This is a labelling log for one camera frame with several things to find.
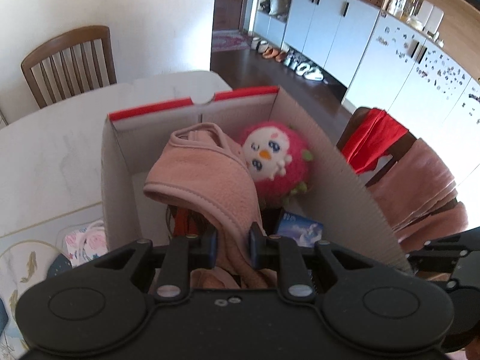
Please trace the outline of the wooden chair beside table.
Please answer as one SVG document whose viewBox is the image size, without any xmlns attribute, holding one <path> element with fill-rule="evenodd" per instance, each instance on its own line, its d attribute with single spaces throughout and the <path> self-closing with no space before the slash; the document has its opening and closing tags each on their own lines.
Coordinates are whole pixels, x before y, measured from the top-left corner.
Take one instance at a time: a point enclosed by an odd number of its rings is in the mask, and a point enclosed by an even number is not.
<svg viewBox="0 0 480 360">
<path fill-rule="evenodd" d="M 447 165 L 386 111 L 354 111 L 337 148 L 355 174 L 373 173 L 365 186 L 404 251 L 468 227 Z"/>
</svg>

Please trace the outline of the wooden chair behind table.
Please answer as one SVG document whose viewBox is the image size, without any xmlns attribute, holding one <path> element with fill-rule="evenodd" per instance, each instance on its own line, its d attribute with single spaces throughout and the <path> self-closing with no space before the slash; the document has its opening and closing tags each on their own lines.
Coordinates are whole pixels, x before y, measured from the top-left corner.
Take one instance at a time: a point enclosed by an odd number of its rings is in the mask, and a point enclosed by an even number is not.
<svg viewBox="0 0 480 360">
<path fill-rule="evenodd" d="M 75 28 L 44 42 L 20 64 L 39 108 L 117 83 L 109 27 Z"/>
</svg>

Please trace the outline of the red patterned doormat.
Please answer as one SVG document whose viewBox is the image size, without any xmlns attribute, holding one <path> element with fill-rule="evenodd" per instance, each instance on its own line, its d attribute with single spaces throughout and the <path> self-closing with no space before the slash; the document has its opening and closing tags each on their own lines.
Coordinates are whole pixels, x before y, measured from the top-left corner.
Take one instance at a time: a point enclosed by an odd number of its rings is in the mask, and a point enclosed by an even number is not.
<svg viewBox="0 0 480 360">
<path fill-rule="evenodd" d="M 250 48 L 250 38 L 235 30 L 213 31 L 211 36 L 211 52 L 247 50 Z"/>
</svg>

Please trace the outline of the row of shoes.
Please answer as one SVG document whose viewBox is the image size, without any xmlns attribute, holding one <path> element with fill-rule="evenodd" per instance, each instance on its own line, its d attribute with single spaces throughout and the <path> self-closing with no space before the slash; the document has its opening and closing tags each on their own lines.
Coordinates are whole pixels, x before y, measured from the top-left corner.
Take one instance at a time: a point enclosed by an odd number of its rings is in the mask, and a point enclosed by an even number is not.
<svg viewBox="0 0 480 360">
<path fill-rule="evenodd" d="M 251 39 L 250 48 L 263 59 L 275 61 L 289 68 L 298 77 L 315 82 L 324 80 L 321 68 L 294 49 L 283 50 L 260 37 Z"/>
</svg>

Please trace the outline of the red cardboard shoe box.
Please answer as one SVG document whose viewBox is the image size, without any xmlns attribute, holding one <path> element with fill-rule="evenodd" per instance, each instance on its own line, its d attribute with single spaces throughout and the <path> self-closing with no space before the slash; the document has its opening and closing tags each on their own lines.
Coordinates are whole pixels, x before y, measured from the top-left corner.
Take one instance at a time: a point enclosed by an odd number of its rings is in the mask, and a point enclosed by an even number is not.
<svg viewBox="0 0 480 360">
<path fill-rule="evenodd" d="M 106 243 L 139 238 L 168 243 L 168 208 L 188 210 L 219 232 L 216 266 L 193 272 L 200 288 L 267 289 L 275 274 L 251 266 L 248 233 L 265 228 L 242 143 L 257 124 L 278 128 L 281 162 L 274 185 L 299 188 L 289 205 L 320 222 L 328 239 L 381 263 L 409 265 L 382 211 L 343 155 L 292 96 L 278 87 L 219 93 L 115 111 L 102 141 Z"/>
</svg>

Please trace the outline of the pink towel on chair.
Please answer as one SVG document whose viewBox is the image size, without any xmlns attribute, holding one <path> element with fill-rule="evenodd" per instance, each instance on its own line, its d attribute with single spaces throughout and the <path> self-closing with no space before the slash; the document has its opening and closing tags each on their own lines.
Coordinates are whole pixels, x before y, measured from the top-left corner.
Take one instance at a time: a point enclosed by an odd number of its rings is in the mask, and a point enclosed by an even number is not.
<svg viewBox="0 0 480 360">
<path fill-rule="evenodd" d="M 368 191 L 403 252 L 419 250 L 428 240 L 452 236 L 468 227 L 462 202 L 447 207 L 457 198 L 454 175 L 422 139 Z"/>
</svg>

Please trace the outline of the blue tissue pack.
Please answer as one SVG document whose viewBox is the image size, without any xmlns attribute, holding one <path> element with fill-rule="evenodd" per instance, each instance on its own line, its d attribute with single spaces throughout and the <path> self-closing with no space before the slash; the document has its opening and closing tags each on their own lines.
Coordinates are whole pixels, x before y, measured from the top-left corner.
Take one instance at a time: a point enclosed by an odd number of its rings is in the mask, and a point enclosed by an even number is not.
<svg viewBox="0 0 480 360">
<path fill-rule="evenodd" d="M 313 248 L 322 239 L 323 224 L 285 211 L 276 234 L 293 239 L 298 246 Z"/>
</svg>

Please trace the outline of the red scarf with doll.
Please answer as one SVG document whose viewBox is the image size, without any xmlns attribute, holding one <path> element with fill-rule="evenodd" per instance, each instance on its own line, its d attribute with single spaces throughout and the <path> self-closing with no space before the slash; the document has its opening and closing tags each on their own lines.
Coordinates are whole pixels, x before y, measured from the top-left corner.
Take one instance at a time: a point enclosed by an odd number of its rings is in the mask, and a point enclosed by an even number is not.
<svg viewBox="0 0 480 360">
<path fill-rule="evenodd" d="M 172 206 L 170 210 L 174 221 L 173 237 L 199 235 L 197 217 L 194 211 L 176 206 Z"/>
</svg>

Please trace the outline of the red cloth on chair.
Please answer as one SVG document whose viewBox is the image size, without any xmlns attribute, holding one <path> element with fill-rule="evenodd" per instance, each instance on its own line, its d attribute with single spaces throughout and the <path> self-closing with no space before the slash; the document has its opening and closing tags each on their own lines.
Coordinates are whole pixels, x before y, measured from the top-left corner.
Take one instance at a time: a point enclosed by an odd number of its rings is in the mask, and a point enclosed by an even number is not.
<svg viewBox="0 0 480 360">
<path fill-rule="evenodd" d="M 356 174 L 371 172 L 408 130 L 386 111 L 360 107 L 348 121 L 337 148 Z"/>
</svg>

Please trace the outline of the pink printed face mask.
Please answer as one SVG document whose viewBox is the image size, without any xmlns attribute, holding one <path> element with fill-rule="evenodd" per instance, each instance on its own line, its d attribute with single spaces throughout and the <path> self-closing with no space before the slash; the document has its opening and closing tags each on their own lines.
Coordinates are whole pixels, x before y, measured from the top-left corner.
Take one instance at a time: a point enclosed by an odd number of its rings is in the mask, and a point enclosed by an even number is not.
<svg viewBox="0 0 480 360">
<path fill-rule="evenodd" d="M 101 219 L 86 228 L 70 232 L 64 241 L 73 268 L 102 257 L 108 251 L 104 222 Z"/>
</svg>

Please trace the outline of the white wall cabinet unit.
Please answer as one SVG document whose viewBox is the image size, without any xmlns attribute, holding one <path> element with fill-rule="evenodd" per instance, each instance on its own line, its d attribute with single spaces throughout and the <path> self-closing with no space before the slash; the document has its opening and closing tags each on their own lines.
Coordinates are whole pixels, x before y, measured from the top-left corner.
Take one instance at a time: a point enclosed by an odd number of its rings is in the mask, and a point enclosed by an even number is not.
<svg viewBox="0 0 480 360">
<path fill-rule="evenodd" d="M 422 135 L 451 119 L 479 130 L 479 9 L 466 0 L 290 0 L 256 12 L 255 34 L 291 47 Z"/>
</svg>

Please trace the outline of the pink strawberry plush toy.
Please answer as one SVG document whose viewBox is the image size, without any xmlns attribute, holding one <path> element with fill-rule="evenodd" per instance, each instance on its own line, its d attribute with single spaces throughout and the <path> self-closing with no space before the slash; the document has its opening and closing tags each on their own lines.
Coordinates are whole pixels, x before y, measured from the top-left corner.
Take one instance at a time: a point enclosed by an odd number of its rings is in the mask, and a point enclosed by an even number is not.
<svg viewBox="0 0 480 360">
<path fill-rule="evenodd" d="M 313 154 L 297 131 L 265 121 L 243 130 L 239 144 L 262 207 L 283 205 L 308 191 Z"/>
</svg>

